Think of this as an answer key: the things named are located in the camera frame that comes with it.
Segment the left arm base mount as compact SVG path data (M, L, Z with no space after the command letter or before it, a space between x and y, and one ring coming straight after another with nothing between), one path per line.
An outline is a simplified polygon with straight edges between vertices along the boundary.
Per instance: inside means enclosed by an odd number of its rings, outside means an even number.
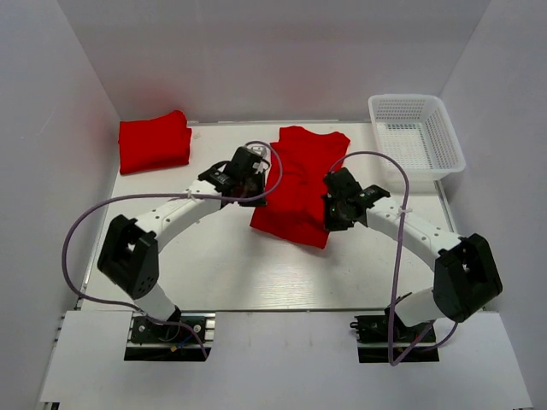
M192 328L210 353L215 334L214 313L183 313L180 322ZM130 322L124 361L204 362L197 339L185 327L156 325L134 315Z

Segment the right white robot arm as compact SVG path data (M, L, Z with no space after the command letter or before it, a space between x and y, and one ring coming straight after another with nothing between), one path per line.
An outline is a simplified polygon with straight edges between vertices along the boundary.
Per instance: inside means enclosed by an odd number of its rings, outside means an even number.
M343 167L324 178L327 193L324 225L346 231L356 223L395 241L433 272L432 286L410 294L385 310L387 333L398 341L414 334L417 325L447 318L462 323L503 291L488 241L479 234L464 237L443 231L421 217L404 213L383 188L367 188Z

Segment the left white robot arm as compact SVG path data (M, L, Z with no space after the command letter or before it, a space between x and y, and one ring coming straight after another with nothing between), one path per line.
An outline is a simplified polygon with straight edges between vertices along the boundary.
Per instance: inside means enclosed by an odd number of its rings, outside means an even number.
M241 206L264 205L267 164L264 148L241 146L231 160L200 173L182 197L110 222L97 268L153 318L150 328L161 340L176 338L181 322L180 310L158 284L160 253L184 230L222 210L229 197Z

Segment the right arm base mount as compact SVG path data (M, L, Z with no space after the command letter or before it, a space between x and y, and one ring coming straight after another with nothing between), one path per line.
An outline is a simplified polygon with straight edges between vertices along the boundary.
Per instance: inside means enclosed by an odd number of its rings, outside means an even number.
M428 327L420 324L414 327L394 330L393 358L403 351ZM350 322L350 329L356 336L357 353L360 364L388 364L388 317L381 315L358 315ZM433 328L429 329L421 341L403 358L403 363L439 362L437 342Z

